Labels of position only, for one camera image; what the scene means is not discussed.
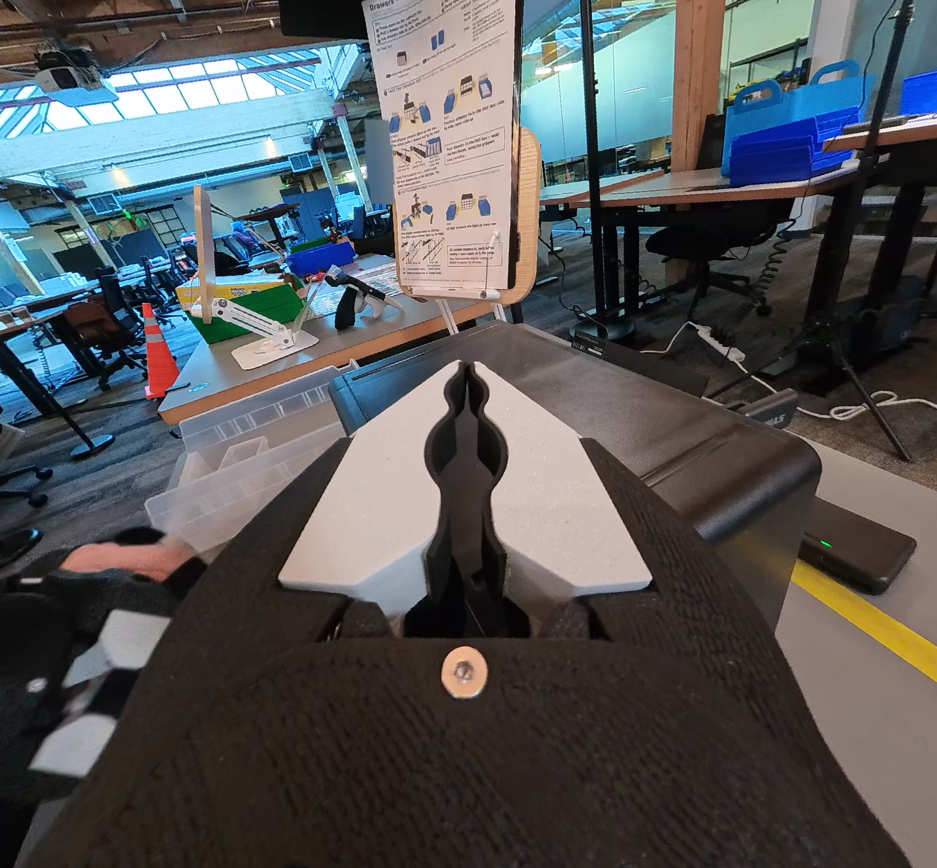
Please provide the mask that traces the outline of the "orange traffic cone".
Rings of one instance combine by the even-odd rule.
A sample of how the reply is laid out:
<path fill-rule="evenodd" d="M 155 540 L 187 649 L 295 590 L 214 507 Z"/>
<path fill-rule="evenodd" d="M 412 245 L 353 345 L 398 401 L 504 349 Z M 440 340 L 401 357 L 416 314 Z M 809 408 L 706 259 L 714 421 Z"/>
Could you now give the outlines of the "orange traffic cone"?
<path fill-rule="evenodd" d="M 163 335 L 152 305 L 143 302 L 143 325 L 146 341 L 147 400 L 165 398 L 179 376 L 179 368 Z"/>

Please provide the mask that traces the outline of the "yellow box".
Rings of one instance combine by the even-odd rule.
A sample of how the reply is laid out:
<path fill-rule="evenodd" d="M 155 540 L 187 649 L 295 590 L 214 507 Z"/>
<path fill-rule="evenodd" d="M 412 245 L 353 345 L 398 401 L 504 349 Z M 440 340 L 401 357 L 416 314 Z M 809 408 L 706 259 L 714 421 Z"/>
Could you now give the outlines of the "yellow box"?
<path fill-rule="evenodd" d="M 191 306 L 199 301 L 200 292 L 201 279 L 196 275 L 177 286 L 175 295 L 182 308 L 189 311 Z M 292 286 L 284 281 L 281 274 L 256 271 L 237 276 L 217 276 L 215 280 L 215 295 L 219 298 L 237 300 L 257 293 L 270 292 L 279 299 L 295 295 Z"/>

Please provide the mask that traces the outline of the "green box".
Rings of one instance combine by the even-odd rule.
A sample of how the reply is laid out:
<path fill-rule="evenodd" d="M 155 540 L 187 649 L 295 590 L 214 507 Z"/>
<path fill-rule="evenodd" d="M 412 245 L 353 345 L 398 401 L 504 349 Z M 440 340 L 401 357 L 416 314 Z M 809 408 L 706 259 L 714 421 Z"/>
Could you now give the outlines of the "green box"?
<path fill-rule="evenodd" d="M 288 350 L 296 342 L 291 324 L 304 302 L 295 293 L 284 299 L 273 292 L 229 300 L 217 296 L 199 300 L 186 311 L 204 341 L 209 345 L 232 340 L 248 333 L 258 335 L 261 352 Z"/>

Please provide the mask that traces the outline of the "black drawer cabinet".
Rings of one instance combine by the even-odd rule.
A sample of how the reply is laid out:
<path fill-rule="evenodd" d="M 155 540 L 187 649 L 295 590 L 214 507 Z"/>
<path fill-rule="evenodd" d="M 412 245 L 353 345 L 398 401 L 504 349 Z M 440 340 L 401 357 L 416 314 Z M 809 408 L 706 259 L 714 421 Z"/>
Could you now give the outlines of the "black drawer cabinet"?
<path fill-rule="evenodd" d="M 502 322 L 335 378 L 329 393 L 346 433 L 458 359 L 483 362 L 603 445 L 716 548 L 776 631 L 822 474 L 810 445 L 526 324 Z"/>

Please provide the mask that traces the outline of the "white power strip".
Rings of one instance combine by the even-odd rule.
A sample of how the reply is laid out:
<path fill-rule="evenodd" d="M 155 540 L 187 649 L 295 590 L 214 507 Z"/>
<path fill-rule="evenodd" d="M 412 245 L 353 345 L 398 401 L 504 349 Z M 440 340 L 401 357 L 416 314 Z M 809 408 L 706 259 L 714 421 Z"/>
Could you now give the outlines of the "white power strip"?
<path fill-rule="evenodd" d="M 741 366 L 744 363 L 746 355 L 734 346 L 732 335 L 721 332 L 720 329 L 710 325 L 693 322 L 688 324 L 696 332 L 697 337 L 721 358 L 736 366 Z"/>

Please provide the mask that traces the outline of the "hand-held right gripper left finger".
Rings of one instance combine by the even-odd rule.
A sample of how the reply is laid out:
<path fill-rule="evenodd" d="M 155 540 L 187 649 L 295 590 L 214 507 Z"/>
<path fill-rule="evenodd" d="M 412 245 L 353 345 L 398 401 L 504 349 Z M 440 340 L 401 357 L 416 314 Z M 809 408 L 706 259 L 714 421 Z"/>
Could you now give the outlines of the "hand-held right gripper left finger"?
<path fill-rule="evenodd" d="M 468 365 L 454 361 L 357 429 L 278 580 L 372 602 L 389 616 L 441 600 L 451 507 L 439 487 L 457 454 Z"/>

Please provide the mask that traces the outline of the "grey neighbouring table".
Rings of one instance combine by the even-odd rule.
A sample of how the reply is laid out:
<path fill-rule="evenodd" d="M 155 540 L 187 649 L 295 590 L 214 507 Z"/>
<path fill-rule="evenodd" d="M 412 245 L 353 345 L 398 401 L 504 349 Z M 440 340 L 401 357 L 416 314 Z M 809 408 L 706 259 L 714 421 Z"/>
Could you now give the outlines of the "grey neighbouring table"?
<path fill-rule="evenodd" d="M 398 297 L 402 311 L 387 308 L 375 319 L 371 312 L 358 317 L 354 327 L 337 331 L 333 316 L 310 319 L 305 332 L 318 341 L 304 351 L 243 370 L 233 358 L 236 348 L 250 345 L 254 336 L 228 343 L 199 344 L 182 368 L 174 390 L 158 407 L 158 415 L 170 425 L 285 384 L 325 368 L 343 368 L 351 360 L 365 366 L 400 351 L 407 351 L 437 336 L 448 327 L 435 301 L 420 302 Z"/>

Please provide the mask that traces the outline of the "wooden-edged desk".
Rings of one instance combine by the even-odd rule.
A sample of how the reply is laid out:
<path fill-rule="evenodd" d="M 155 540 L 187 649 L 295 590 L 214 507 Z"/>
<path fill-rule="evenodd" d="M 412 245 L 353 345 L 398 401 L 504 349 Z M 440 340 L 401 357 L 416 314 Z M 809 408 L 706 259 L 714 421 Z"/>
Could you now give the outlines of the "wooden-edged desk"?
<path fill-rule="evenodd" d="M 590 203 L 588 185 L 582 182 L 542 190 L 541 203 L 545 210 L 589 209 L 595 298 L 590 320 L 612 323 L 643 306 L 641 228 L 704 228 L 739 240 L 748 229 L 775 231 L 808 197 L 848 187 L 856 169 L 849 160 L 813 179 L 745 186 L 732 186 L 718 168 L 676 174 L 657 170 L 631 179 L 600 180 L 597 205 Z"/>
<path fill-rule="evenodd" d="M 924 198 L 935 191 L 935 115 L 912 118 L 879 133 L 876 160 L 864 184 L 839 188 L 826 223 L 814 271 L 806 321 L 818 321 L 817 342 L 802 355 L 829 373 L 823 391 L 845 380 L 847 363 L 854 371 L 870 370 L 918 341 L 915 328 L 930 308 L 935 261 L 926 277 L 908 275 L 906 264 L 915 230 L 924 214 Z M 896 196 L 884 237 L 875 257 L 865 294 L 840 300 L 842 278 L 859 223 L 864 192 L 893 186 Z"/>

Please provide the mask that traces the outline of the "black office chair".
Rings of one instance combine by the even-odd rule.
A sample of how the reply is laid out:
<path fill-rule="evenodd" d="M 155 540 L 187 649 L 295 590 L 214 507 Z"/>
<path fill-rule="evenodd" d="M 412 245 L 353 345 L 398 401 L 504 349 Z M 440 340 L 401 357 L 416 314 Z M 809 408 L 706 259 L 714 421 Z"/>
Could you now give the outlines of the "black office chair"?
<path fill-rule="evenodd" d="M 735 249 L 748 251 L 770 239 L 773 240 L 771 252 L 755 282 L 747 276 L 726 274 L 712 268 L 713 263 L 725 262 L 732 258 Z M 771 315 L 772 306 L 767 301 L 767 290 L 788 252 L 788 242 L 787 230 L 778 230 L 776 224 L 751 224 L 727 231 L 703 226 L 666 227 L 647 239 L 646 250 L 669 262 L 683 260 L 695 267 L 690 275 L 691 280 L 695 281 L 695 289 L 687 312 L 687 321 L 696 321 L 695 313 L 700 300 L 710 288 L 716 288 L 743 297 L 743 304 L 736 311 L 732 322 L 739 324 L 752 312 L 762 318 Z"/>
<path fill-rule="evenodd" d="M 99 273 L 101 294 L 72 302 L 53 318 L 55 336 L 99 389 L 108 391 L 114 373 L 124 368 L 147 373 L 143 323 L 123 296 L 112 269 Z"/>

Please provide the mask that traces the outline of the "spare hand-held gripper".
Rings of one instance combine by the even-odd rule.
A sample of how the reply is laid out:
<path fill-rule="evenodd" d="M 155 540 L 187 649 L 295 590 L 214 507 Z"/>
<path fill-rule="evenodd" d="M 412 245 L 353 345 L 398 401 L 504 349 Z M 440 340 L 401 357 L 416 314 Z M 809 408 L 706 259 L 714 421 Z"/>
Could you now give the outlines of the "spare hand-held gripper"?
<path fill-rule="evenodd" d="M 392 296 L 375 288 L 363 279 L 350 276 L 338 265 L 332 265 L 324 274 L 324 282 L 344 292 L 334 312 L 334 328 L 344 331 L 356 324 L 356 318 L 371 307 L 375 318 L 380 318 L 387 306 L 403 311 L 404 307 Z"/>

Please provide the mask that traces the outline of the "clear small drawer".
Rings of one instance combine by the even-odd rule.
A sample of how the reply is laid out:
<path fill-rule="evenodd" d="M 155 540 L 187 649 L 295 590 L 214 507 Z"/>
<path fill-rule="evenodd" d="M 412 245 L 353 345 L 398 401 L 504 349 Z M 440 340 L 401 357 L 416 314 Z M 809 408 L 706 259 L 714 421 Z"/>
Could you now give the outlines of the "clear small drawer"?
<path fill-rule="evenodd" d="M 231 444 L 226 448 L 218 464 L 217 473 L 243 463 L 251 462 L 259 455 L 267 452 L 269 448 L 268 438 L 263 434 L 237 444 Z"/>

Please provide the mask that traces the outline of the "ceiling projector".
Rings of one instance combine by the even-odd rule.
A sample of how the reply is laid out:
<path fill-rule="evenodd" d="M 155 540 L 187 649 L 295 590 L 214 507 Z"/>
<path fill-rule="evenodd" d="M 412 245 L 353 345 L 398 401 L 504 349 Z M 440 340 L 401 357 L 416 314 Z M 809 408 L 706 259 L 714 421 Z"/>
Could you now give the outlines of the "ceiling projector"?
<path fill-rule="evenodd" d="M 72 108 L 115 102 L 119 94 L 85 46 L 43 47 L 35 55 L 42 93 Z"/>

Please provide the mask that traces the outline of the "clear plastic bin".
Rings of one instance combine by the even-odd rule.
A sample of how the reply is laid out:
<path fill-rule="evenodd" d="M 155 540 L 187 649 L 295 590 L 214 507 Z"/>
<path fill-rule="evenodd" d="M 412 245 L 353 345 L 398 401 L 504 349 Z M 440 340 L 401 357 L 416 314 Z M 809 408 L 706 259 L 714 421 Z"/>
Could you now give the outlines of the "clear plastic bin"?
<path fill-rule="evenodd" d="M 145 502 L 152 527 L 197 553 L 228 542 L 321 453 L 345 437 L 325 368 L 181 422 L 183 452 L 166 490 Z M 266 435 L 269 450 L 217 473 L 227 447 Z"/>

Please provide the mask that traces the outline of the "wooden pillar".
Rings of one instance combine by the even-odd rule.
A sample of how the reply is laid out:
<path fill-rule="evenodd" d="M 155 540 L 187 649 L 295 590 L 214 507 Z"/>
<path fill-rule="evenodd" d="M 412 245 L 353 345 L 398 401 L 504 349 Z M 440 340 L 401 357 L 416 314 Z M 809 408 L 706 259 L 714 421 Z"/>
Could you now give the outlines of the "wooden pillar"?
<path fill-rule="evenodd" d="M 696 169 L 707 116 L 720 110 L 725 0 L 675 0 L 671 171 Z"/>

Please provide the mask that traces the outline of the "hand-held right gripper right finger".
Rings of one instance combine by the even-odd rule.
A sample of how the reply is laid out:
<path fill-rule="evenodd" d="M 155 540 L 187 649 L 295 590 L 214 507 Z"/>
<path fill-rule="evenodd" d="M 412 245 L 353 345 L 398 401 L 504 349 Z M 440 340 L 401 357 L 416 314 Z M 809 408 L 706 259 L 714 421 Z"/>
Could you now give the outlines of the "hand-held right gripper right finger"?
<path fill-rule="evenodd" d="M 507 598 L 546 617 L 579 596 L 647 589 L 651 572 L 579 434 L 486 365 L 473 372 L 486 388 L 481 411 L 507 448 L 491 492 Z"/>

